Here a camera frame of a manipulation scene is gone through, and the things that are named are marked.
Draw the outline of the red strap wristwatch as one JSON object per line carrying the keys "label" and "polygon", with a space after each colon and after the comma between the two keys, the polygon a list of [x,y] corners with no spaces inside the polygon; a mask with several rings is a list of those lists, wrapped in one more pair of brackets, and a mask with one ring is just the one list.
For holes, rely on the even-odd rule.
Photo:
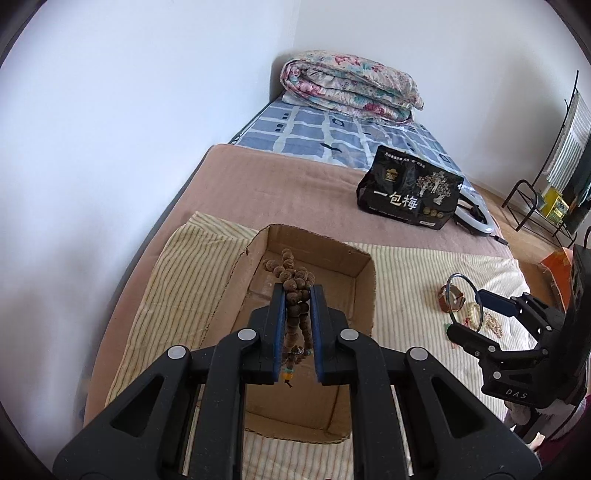
{"label": "red strap wristwatch", "polygon": [[438,301],[444,313],[459,312],[466,303],[465,294],[455,285],[444,285],[438,293]]}

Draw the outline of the orange gift box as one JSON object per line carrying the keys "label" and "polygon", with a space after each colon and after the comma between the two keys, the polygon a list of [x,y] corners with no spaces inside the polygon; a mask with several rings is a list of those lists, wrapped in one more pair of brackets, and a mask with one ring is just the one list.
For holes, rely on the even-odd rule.
{"label": "orange gift box", "polygon": [[551,278],[551,285],[557,301],[564,312],[571,301],[571,273],[573,268],[573,250],[558,248],[540,261],[544,273]]}

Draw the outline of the striped yellow towel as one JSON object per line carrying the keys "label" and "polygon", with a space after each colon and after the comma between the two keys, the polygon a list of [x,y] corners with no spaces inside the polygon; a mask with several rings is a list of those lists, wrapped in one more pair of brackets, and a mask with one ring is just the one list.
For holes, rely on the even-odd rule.
{"label": "striped yellow towel", "polygon": [[[527,292],[513,258],[363,243],[341,243],[286,225],[253,230],[193,214],[165,238],[134,313],[109,395],[118,395],[166,348],[198,349],[242,329],[270,302],[276,280],[263,261],[284,248],[314,274],[328,305],[349,325],[399,351],[422,346],[472,392],[483,380],[477,361],[447,338],[438,292],[452,273],[459,288],[505,297]],[[349,391],[318,383],[304,359],[290,384],[246,390],[247,479],[349,479],[353,444]]]}

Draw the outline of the yellow green boxes on rack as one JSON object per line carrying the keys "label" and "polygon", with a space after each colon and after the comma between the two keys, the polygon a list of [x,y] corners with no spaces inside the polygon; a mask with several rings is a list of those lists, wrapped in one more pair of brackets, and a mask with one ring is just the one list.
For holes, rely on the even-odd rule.
{"label": "yellow green boxes on rack", "polygon": [[550,186],[543,195],[541,214],[553,223],[558,223],[568,213],[569,205],[564,201],[560,192]]}

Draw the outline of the dark hanging clothes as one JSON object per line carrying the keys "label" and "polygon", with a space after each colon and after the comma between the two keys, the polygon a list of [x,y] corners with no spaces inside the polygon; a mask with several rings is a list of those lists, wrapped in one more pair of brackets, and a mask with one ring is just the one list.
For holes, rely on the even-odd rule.
{"label": "dark hanging clothes", "polygon": [[575,233],[585,220],[590,210],[590,142],[587,142],[577,171],[573,176],[573,191],[575,193],[575,208],[567,222],[571,233]]}

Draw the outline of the brown cardboard box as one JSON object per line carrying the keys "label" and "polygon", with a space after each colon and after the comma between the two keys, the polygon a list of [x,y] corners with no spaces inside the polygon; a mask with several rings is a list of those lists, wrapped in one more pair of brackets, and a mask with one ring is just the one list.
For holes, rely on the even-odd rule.
{"label": "brown cardboard box", "polygon": [[263,314],[277,286],[284,252],[297,290],[284,301],[283,346],[270,347],[276,384],[250,386],[245,426],[270,438],[308,443],[338,443],[352,431],[349,389],[324,386],[315,359],[329,354],[329,343],[312,337],[310,288],[322,287],[325,311],[341,313],[342,327],[369,335],[376,299],[376,267],[370,254],[335,239],[294,226],[271,224],[260,230],[233,264],[201,344],[211,347]]}

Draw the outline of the black metal clothes rack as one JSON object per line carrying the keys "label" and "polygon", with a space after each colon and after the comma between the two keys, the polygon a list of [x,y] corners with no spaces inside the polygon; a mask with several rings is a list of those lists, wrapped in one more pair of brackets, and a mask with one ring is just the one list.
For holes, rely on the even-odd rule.
{"label": "black metal clothes rack", "polygon": [[590,108],[578,83],[575,79],[561,126],[538,173],[531,180],[518,180],[501,205],[514,231],[527,231],[559,247],[571,247],[577,240],[577,233],[564,220],[570,205],[563,193],[582,163],[590,138]]}

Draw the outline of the black plum snack bag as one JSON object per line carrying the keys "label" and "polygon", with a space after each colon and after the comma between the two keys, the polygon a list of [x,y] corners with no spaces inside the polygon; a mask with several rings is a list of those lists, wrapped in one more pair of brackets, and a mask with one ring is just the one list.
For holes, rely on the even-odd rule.
{"label": "black plum snack bag", "polygon": [[370,214],[440,230],[456,211],[462,185],[455,173],[381,145],[356,187],[356,205]]}

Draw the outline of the hanging striped towel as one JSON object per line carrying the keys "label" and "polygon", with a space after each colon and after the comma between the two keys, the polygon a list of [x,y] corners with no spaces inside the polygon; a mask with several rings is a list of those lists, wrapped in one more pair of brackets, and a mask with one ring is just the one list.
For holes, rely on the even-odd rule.
{"label": "hanging striped towel", "polygon": [[590,109],[576,89],[544,173],[548,184],[559,192],[564,190],[574,175],[589,136]]}

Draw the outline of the pink brown blanket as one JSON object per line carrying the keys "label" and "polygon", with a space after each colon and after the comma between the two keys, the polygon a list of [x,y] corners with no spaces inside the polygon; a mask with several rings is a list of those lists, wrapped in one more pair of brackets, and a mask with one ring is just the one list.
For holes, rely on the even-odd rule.
{"label": "pink brown blanket", "polygon": [[155,261],[172,232],[194,212],[256,230],[281,223],[342,242],[511,257],[508,247],[473,236],[454,222],[436,231],[361,211],[356,185],[362,177],[360,171],[318,161],[229,144],[211,147],[140,246],[116,290],[84,419],[92,420],[103,409]]}

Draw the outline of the folded floral quilt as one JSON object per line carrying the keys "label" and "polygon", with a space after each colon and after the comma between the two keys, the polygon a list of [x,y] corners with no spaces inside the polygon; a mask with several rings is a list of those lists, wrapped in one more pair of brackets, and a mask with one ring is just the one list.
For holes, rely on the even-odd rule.
{"label": "folded floral quilt", "polygon": [[412,76],[352,54],[308,50],[280,70],[283,101],[356,118],[408,123],[424,109]]}

